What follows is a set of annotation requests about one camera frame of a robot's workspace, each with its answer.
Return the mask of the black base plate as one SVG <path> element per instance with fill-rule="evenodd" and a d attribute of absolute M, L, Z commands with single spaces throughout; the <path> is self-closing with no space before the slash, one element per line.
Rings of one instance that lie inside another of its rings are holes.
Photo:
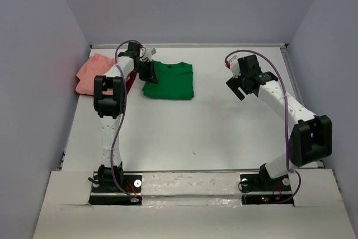
<path fill-rule="evenodd" d="M 94 172 L 88 178 L 92 183 L 88 202 L 91 205 L 141 205 L 142 204 L 142 175 L 124 174 L 124 181 L 121 191 L 113 182 L 112 174 L 109 171 L 105 179 L 100 179 Z"/>
<path fill-rule="evenodd" d="M 242 205 L 294 203 L 288 175 L 266 181 L 259 174 L 240 174 L 238 189 L 242 193 Z"/>

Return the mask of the pink folded t shirt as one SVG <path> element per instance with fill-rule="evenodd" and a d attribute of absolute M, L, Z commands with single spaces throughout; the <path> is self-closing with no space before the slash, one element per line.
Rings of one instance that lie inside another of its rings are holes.
<path fill-rule="evenodd" d="M 122 77 L 122 74 L 124 75 L 126 92 L 128 92 L 129 86 L 127 80 L 133 70 L 134 61 L 129 57 L 119 57 L 117 63 L 115 63 L 114 58 L 109 58 L 102 54 L 94 54 L 77 73 L 79 82 L 76 86 L 76 93 L 93 96 L 96 76 Z"/>

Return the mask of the green t shirt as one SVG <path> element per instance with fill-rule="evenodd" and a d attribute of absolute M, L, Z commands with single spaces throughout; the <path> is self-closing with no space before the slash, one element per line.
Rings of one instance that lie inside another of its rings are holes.
<path fill-rule="evenodd" d="M 160 100 L 191 100 L 194 98 L 194 71 L 192 64 L 154 62 L 158 83 L 146 82 L 143 95 Z"/>

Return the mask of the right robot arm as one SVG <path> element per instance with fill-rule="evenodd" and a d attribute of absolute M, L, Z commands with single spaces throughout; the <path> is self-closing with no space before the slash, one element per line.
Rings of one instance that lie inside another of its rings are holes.
<path fill-rule="evenodd" d="M 249 185 L 270 190 L 287 174 L 332 154 L 332 121 L 308 110 L 289 94 L 276 67 L 263 72 L 260 53 L 248 53 L 241 58 L 235 52 L 225 57 L 225 66 L 232 72 L 226 84 L 240 100 L 255 95 L 284 121 L 285 152 L 261 165 L 258 174 L 248 180 Z"/>

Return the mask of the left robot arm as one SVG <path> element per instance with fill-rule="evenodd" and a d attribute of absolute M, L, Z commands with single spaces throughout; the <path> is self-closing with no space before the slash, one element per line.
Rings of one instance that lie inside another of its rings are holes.
<path fill-rule="evenodd" d="M 114 64 L 103 75 L 96 75 L 93 85 L 93 107 L 100 118 L 102 131 L 101 163 L 97 174 L 90 180 L 95 185 L 120 191 L 123 189 L 123 161 L 119 150 L 119 131 L 126 114 L 130 84 L 139 77 L 144 82 L 157 83 L 153 55 L 155 48 L 146 48 L 136 40 L 125 42 L 128 47 L 114 55 Z"/>

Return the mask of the dark red folded t shirt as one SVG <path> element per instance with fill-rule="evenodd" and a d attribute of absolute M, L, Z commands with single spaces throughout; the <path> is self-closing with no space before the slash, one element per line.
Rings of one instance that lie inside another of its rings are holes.
<path fill-rule="evenodd" d="M 137 72 L 130 72 L 126 78 L 126 93 L 128 94 L 133 86 L 133 83 L 137 77 Z"/>

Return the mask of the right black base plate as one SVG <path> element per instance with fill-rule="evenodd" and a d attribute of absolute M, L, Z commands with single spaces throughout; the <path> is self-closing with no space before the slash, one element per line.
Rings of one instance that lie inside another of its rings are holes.
<path fill-rule="evenodd" d="M 242 205 L 294 203 L 288 175 L 266 181 L 259 174 L 240 174 L 238 189 L 242 193 Z"/>

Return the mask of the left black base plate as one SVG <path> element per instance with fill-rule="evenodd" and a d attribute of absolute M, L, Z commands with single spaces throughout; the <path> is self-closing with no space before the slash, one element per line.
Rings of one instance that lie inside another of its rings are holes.
<path fill-rule="evenodd" d="M 113 182 L 112 174 L 109 171 L 105 179 L 100 179 L 94 172 L 88 178 L 92 183 L 88 202 L 91 205 L 141 205 L 142 204 L 142 175 L 124 174 L 124 181 L 121 191 Z"/>

